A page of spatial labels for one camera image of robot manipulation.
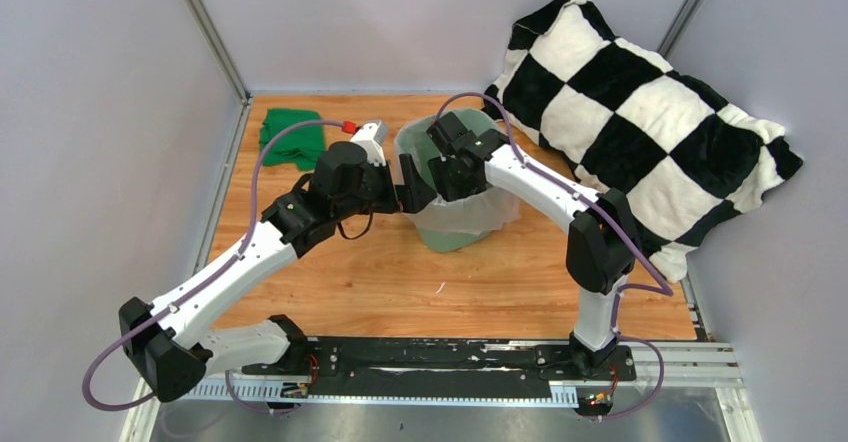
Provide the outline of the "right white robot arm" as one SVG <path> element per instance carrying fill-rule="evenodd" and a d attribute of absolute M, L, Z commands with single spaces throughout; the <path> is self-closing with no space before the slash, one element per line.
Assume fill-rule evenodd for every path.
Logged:
<path fill-rule="evenodd" d="M 498 129 L 474 134 L 453 113 L 426 130 L 439 154 L 429 160 L 439 192 L 459 195 L 497 188 L 552 220 L 567 236 L 565 266 L 579 286 L 578 319 L 567 361 L 577 375 L 596 379 L 618 344 L 616 292 L 640 253 L 635 221 L 623 193 L 597 193 L 544 168 Z"/>

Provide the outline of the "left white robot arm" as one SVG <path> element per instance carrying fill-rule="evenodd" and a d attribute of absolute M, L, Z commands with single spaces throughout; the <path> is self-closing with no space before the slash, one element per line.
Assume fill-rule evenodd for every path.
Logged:
<path fill-rule="evenodd" d="M 190 280 L 146 304 L 132 298 L 119 310 L 124 352 L 161 402 L 189 393 L 205 377 L 251 365 L 293 375 L 307 366 L 308 342 L 288 317 L 213 330 L 211 324 L 254 286 L 296 262 L 356 215 L 418 213 L 437 193 L 412 157 L 399 158 L 403 184 L 365 148 L 336 142 L 292 190 L 266 208 L 229 251 Z"/>

